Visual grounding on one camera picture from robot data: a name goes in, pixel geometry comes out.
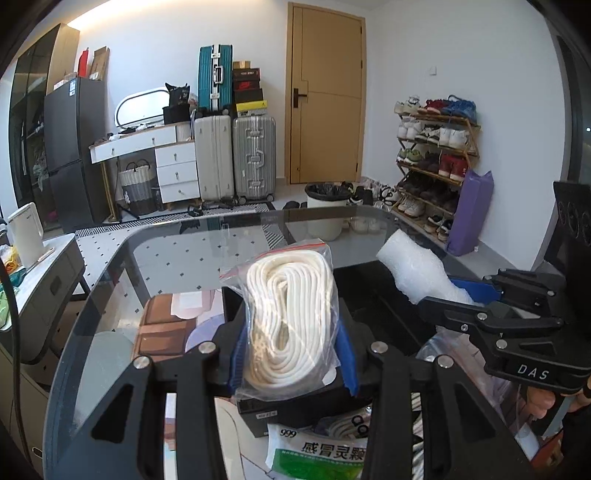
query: purple bag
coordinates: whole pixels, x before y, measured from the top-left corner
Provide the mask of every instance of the purple bag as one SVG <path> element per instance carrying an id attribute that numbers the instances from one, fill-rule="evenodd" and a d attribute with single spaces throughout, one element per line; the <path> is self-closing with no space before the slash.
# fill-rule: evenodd
<path id="1" fill-rule="evenodd" d="M 474 251 L 474 247 L 478 245 L 478 236 L 491 205 L 494 187 L 495 181 L 491 172 L 481 177 L 468 170 L 447 241 L 447 251 L 452 255 L 466 255 Z"/>

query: white trash can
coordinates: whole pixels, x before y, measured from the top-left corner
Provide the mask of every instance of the white trash can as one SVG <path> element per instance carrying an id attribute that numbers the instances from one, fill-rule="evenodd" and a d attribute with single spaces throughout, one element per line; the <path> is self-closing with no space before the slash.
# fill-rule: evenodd
<path id="1" fill-rule="evenodd" d="M 333 183 L 309 183 L 306 185 L 308 208 L 344 207 L 351 192 Z M 343 229 L 342 218 L 327 218 L 308 221 L 308 233 L 325 242 L 335 240 Z"/>

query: stack of boxes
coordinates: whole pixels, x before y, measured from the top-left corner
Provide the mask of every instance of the stack of boxes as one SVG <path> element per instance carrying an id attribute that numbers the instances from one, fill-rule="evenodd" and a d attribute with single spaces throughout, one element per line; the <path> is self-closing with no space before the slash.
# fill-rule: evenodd
<path id="1" fill-rule="evenodd" d="M 261 88 L 261 69 L 251 68 L 249 60 L 235 61 L 232 80 L 238 116 L 265 115 L 267 101 Z"/>

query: ceiling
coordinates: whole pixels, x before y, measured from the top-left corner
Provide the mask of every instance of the ceiling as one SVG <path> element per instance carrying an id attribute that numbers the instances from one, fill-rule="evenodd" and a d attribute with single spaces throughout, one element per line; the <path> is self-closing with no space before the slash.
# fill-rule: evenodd
<path id="1" fill-rule="evenodd" d="M 338 0 L 343 4 L 354 5 L 356 7 L 365 8 L 366 10 L 373 10 L 387 4 L 390 0 Z"/>

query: human hand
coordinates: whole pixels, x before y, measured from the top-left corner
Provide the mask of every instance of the human hand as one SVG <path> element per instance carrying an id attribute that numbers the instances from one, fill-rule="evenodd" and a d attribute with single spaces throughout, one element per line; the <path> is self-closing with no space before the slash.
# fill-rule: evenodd
<path id="1" fill-rule="evenodd" d="M 587 380 L 587 386 L 589 387 L 589 383 L 591 382 L 591 378 Z M 564 397 L 571 397 L 574 396 L 575 399 L 571 406 L 569 407 L 569 413 L 574 411 L 580 410 L 583 407 L 591 405 L 591 398 L 587 398 L 583 394 L 583 390 L 578 392 L 575 395 L 563 395 Z M 531 415 L 538 419 L 543 419 L 548 413 L 548 410 L 554 406 L 554 402 L 556 398 L 554 393 L 549 392 L 547 390 L 542 390 L 540 388 L 535 387 L 528 387 L 527 388 L 527 405 L 525 408 L 529 411 Z"/>

